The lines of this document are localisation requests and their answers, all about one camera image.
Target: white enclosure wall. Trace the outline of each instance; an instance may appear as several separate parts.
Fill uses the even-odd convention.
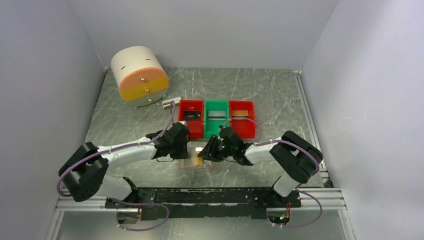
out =
[[[357,239],[424,238],[424,2],[340,0],[302,73]]]
[[[66,0],[3,0],[0,29],[0,238],[39,240],[104,69]]]
[[[109,66],[142,45],[167,67],[301,69],[338,0],[69,0]]]

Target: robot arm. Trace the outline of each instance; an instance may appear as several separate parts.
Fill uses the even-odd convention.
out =
[[[190,134],[190,131],[183,122],[174,123],[162,136],[158,137],[160,132],[150,133],[138,140],[113,146],[96,147],[91,142],[84,143],[62,166],[58,174],[61,176],[81,159],[97,154],[87,162],[78,165],[63,178],[63,183],[72,198],[76,202],[82,202],[92,196],[103,196],[137,202],[138,189],[128,178],[117,178],[106,174],[110,169],[137,161],[152,160],[167,155],[173,159],[188,157],[186,136]]]
[[[233,157],[243,166],[277,161],[282,173],[272,187],[282,197],[307,183],[318,172],[318,164],[323,160],[323,154],[316,147],[293,131],[286,131],[282,137],[270,142],[252,144],[244,143],[230,127],[223,128],[219,138],[213,135],[198,156],[214,162]]]

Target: white cylinder top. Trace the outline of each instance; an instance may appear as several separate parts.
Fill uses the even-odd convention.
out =
[[[163,70],[155,54],[145,46],[132,46],[119,51],[110,62],[116,84],[130,73],[144,68],[159,68]]]

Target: green container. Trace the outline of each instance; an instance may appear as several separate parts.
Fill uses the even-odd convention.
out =
[[[209,120],[209,111],[224,111],[225,120]],[[203,137],[210,138],[212,135],[220,134],[220,125],[226,120],[230,119],[230,107],[228,101],[217,101],[217,100],[206,100],[204,101],[204,126],[203,126]]]

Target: red container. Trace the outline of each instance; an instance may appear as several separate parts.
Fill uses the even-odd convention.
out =
[[[203,119],[205,104],[202,100],[180,100],[178,109],[178,121],[184,121],[184,112],[201,112],[199,120],[187,121],[192,139],[203,138]]]
[[[229,117],[233,117],[233,111],[247,111],[247,118],[255,120],[255,110],[252,101],[229,101]],[[256,125],[245,119],[233,119],[229,126],[238,134],[242,139],[255,138]]]

